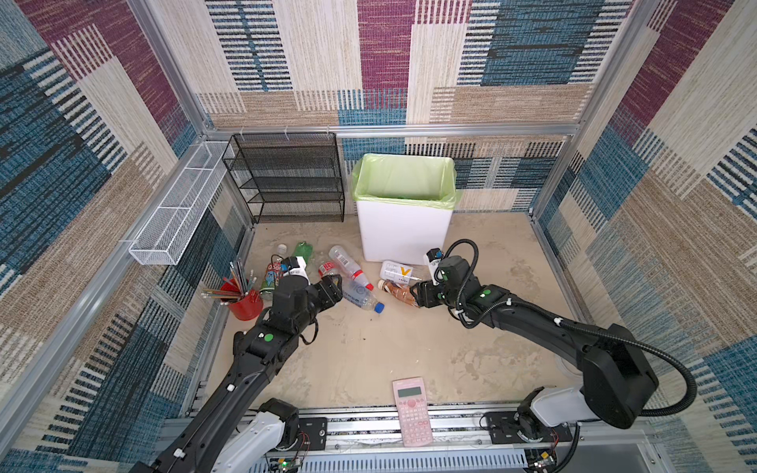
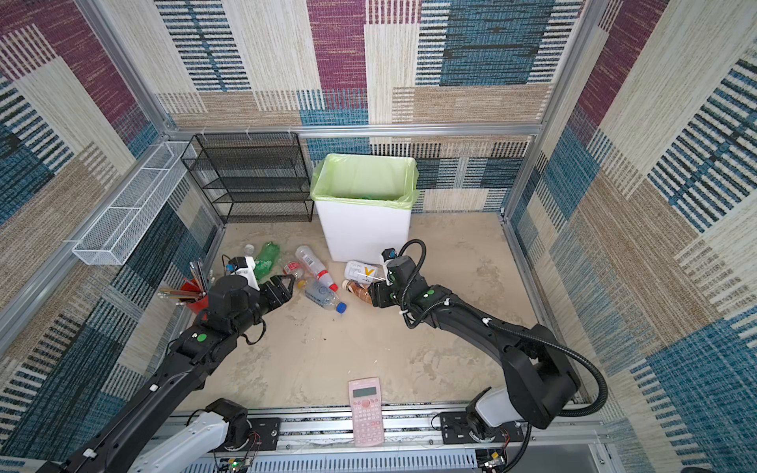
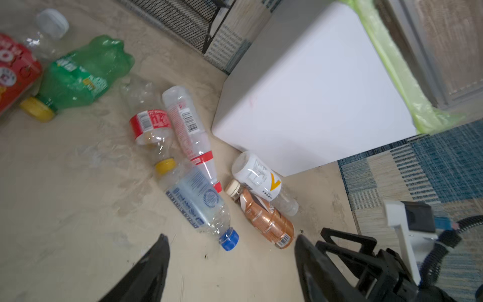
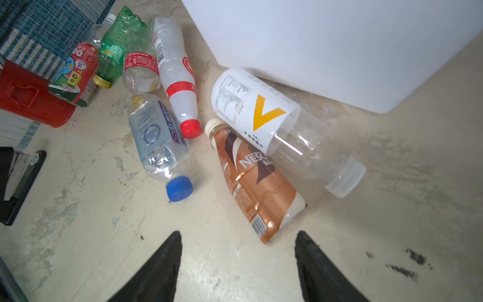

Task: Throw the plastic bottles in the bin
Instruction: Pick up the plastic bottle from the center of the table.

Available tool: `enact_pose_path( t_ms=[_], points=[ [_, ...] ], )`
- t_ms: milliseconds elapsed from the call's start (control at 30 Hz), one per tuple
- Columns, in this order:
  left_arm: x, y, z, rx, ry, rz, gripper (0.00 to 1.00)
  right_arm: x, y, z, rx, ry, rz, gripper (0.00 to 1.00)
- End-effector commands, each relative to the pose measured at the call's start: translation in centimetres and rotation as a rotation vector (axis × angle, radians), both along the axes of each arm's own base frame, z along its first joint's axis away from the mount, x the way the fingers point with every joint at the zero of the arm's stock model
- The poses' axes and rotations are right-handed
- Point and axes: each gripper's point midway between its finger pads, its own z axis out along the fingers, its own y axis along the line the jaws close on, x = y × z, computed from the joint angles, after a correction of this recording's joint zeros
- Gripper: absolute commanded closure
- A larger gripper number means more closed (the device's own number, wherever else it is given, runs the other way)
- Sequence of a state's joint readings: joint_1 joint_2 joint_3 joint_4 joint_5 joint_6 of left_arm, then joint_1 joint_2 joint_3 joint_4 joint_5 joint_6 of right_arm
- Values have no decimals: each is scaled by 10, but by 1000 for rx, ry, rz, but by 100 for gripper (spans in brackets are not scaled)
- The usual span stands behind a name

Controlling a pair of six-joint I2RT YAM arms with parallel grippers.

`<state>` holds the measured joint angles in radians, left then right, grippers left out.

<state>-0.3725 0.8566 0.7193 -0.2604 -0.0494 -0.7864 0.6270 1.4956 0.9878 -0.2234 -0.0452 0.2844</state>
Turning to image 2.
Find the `brown tea bottle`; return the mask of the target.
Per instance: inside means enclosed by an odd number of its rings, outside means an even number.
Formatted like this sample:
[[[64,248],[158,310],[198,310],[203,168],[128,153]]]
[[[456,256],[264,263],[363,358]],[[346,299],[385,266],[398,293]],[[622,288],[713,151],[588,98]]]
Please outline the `brown tea bottle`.
[[[364,303],[368,305],[373,304],[372,296],[366,286],[353,280],[345,280],[342,282],[342,288],[345,289],[348,293],[353,294]]]

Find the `white yellow label bottle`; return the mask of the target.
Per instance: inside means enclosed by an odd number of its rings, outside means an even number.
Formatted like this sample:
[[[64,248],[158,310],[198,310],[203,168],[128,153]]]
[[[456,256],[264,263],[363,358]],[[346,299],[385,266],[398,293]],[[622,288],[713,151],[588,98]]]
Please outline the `white yellow label bottle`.
[[[344,277],[347,280],[355,281],[362,285],[371,285],[372,283],[384,281],[384,270],[382,266],[364,263],[357,260],[346,262]]]

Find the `clear bottle red cap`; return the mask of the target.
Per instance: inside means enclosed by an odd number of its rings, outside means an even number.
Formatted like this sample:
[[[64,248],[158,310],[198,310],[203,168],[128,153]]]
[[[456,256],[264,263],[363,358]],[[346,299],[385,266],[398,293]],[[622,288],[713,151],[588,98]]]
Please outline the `clear bottle red cap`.
[[[338,291],[338,286],[334,282],[331,274],[328,272],[324,263],[315,255],[309,246],[299,246],[295,250],[295,256],[307,267],[311,275],[315,276],[321,284],[325,285],[333,292]]]

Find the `light blue label bottle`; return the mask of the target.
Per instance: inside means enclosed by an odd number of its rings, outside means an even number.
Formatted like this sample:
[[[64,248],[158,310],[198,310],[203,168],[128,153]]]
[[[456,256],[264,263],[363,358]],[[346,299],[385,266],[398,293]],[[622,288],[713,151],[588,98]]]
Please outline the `light blue label bottle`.
[[[347,305],[341,301],[335,291],[326,287],[319,280],[307,279],[306,281],[302,281],[301,286],[306,298],[319,307],[328,309],[329,311],[336,311],[339,315],[343,315],[347,311]]]

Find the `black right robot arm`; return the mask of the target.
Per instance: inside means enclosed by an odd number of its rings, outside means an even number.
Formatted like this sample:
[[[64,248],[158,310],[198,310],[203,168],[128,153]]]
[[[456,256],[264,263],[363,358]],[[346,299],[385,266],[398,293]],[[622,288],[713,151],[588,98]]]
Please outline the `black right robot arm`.
[[[560,344],[546,326],[503,321],[444,286],[429,285],[407,255],[388,260],[386,270],[386,279],[369,286],[375,307],[398,307],[407,328],[427,324],[447,331],[501,367],[505,384],[483,390],[466,408],[465,422],[477,441],[508,423],[544,430],[557,417],[585,417],[605,406],[609,388],[599,368]]]

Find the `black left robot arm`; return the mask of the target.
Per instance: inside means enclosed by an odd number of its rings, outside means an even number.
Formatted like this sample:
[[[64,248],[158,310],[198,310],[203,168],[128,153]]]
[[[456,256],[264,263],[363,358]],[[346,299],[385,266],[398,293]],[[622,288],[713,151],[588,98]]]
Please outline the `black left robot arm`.
[[[62,463],[47,461],[41,472],[126,472],[175,408],[201,388],[266,313],[286,305],[296,279],[275,275],[259,290],[239,275],[217,280],[208,307],[179,335],[155,374],[100,433]]]

